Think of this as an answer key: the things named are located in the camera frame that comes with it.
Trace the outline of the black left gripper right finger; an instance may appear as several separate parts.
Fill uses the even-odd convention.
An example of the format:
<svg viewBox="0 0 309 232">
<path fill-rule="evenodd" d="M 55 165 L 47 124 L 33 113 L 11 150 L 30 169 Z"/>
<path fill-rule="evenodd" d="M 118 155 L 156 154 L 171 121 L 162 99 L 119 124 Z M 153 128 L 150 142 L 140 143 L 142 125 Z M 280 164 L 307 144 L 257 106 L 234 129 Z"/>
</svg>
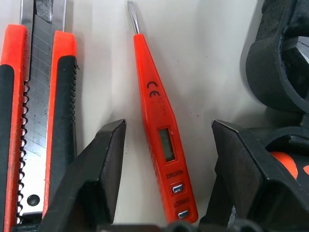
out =
<svg viewBox="0 0 309 232">
<path fill-rule="evenodd" d="M 301 126 L 247 129 L 215 120 L 218 160 L 200 227 L 264 232 L 309 229 L 309 130 Z"/>
</svg>

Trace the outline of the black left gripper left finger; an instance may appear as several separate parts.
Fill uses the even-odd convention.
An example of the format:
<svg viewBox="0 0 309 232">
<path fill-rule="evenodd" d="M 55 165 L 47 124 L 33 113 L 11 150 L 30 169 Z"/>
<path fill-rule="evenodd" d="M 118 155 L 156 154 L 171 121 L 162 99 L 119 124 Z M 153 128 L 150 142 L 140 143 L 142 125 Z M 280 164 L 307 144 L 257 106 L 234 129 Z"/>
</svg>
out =
<svg viewBox="0 0 309 232">
<path fill-rule="evenodd" d="M 120 187 L 126 120 L 104 125 L 68 167 L 40 223 L 42 232 L 94 232 L 112 224 Z"/>
</svg>

